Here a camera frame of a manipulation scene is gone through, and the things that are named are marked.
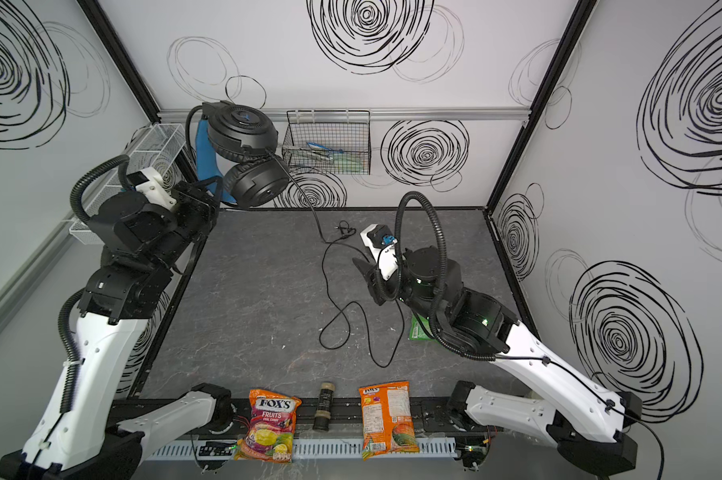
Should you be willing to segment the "black blue headphones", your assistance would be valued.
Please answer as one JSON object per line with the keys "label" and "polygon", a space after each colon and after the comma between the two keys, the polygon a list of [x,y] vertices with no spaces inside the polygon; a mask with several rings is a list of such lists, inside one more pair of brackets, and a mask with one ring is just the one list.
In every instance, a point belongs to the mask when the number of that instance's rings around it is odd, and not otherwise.
{"label": "black blue headphones", "polygon": [[186,136],[197,113],[201,138],[195,146],[187,140],[186,151],[203,180],[219,175],[217,156],[233,163],[215,188],[225,203],[249,210],[276,199],[286,189],[291,182],[289,167],[277,155],[278,131],[264,112],[232,101],[204,102],[186,115]]}

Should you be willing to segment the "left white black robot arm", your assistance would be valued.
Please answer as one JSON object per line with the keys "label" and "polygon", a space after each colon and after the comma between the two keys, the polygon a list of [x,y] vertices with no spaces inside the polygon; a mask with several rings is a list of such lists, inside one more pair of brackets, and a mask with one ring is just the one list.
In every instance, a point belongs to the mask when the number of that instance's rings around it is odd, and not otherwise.
{"label": "left white black robot arm", "polygon": [[66,361],[42,419],[0,459],[2,479],[128,479],[153,453],[198,428],[234,418],[228,389],[203,383],[160,408],[109,423],[118,384],[178,260],[215,227],[221,177],[165,189],[153,168],[128,171],[119,155],[73,186],[73,213],[103,241],[105,260],[63,304]]}

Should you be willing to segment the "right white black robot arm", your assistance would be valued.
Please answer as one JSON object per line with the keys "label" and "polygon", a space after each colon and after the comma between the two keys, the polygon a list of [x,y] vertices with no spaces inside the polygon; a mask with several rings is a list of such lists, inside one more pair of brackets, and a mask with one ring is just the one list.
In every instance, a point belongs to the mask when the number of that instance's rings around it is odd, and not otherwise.
{"label": "right white black robot arm", "polygon": [[360,236],[371,257],[354,264],[376,304],[406,305],[427,320],[429,335],[446,350],[492,363],[535,394],[501,394],[460,381],[447,402],[458,428],[498,427],[522,434],[599,479],[636,468],[638,444],[627,430],[643,422],[641,400],[598,385],[546,347],[494,297],[466,287],[460,265],[448,256],[437,211],[425,195],[405,193],[392,227],[372,224]]}

